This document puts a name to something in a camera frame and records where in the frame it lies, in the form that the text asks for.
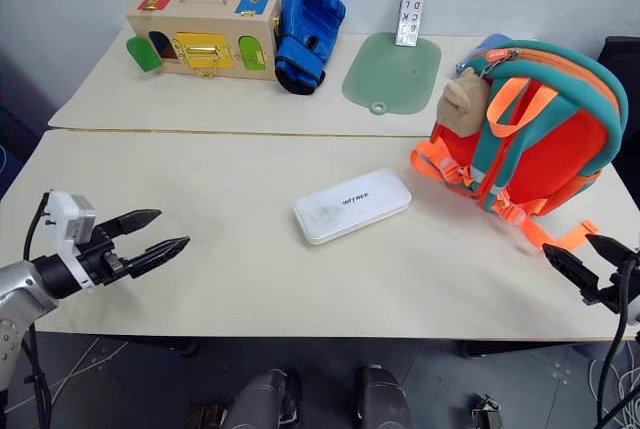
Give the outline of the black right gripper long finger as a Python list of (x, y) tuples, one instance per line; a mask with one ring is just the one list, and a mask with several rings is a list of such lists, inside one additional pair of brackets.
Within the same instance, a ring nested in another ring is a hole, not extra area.
[(573, 283), (582, 296), (597, 294), (599, 277), (580, 259), (568, 250), (552, 244), (544, 243), (542, 249), (551, 266)]

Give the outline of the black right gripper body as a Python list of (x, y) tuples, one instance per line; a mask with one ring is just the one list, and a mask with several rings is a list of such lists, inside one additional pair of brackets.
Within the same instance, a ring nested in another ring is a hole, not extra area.
[(622, 299), (620, 293), (627, 291), (627, 312), (639, 312), (639, 259), (634, 257), (624, 264), (610, 277), (611, 285), (602, 289), (595, 288), (591, 293), (583, 297), (583, 302), (588, 305), (603, 304), (613, 313), (622, 312)]

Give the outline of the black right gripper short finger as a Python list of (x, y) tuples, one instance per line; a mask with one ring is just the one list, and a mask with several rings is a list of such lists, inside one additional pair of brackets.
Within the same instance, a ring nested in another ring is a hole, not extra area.
[(587, 234), (586, 238), (595, 251), (614, 266), (621, 266), (631, 257), (631, 250), (608, 236)]

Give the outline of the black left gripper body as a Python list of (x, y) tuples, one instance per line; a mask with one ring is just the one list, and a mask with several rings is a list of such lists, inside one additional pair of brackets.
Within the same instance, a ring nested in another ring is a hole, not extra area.
[(122, 232), (96, 226), (88, 242), (78, 244), (77, 259), (94, 285), (109, 285), (128, 275), (126, 261), (115, 253), (114, 239)]

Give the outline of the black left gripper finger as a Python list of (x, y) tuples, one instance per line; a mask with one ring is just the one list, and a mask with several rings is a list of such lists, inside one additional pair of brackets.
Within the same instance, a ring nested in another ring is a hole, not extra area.
[(189, 244), (188, 236), (162, 241), (127, 262), (131, 278), (138, 278), (176, 257)]
[(95, 229), (100, 229), (107, 237), (113, 239), (122, 235), (136, 232), (162, 214), (158, 209), (138, 209), (120, 215), (97, 225)]

